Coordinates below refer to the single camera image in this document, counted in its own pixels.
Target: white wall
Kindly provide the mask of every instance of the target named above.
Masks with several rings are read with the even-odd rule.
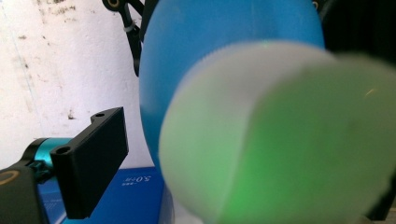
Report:
[[[0,169],[35,138],[74,137],[116,106],[130,148],[122,167],[152,165],[122,28],[101,0],[0,0]]]

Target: blue rounded object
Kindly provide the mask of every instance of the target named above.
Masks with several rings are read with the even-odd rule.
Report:
[[[145,36],[139,88],[144,134],[160,171],[161,126],[180,80],[209,53],[234,43],[258,40],[289,40],[324,49],[320,20],[311,0],[158,3]]]

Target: green surface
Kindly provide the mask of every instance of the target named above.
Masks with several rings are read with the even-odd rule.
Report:
[[[306,68],[257,103],[218,223],[348,223],[389,186],[396,75],[369,60]]]

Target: blue ball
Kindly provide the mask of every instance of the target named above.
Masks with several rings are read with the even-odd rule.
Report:
[[[289,40],[324,48],[312,1],[159,2],[146,32],[139,78],[143,130],[157,168],[161,170],[158,146],[163,118],[181,79],[213,51],[259,40]]]

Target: blue balloon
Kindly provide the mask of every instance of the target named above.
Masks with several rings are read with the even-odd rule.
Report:
[[[209,53],[234,43],[258,40],[290,40],[324,48],[320,20],[312,1],[158,3],[145,36],[139,85],[143,130],[151,158],[160,171],[161,126],[180,80]]]

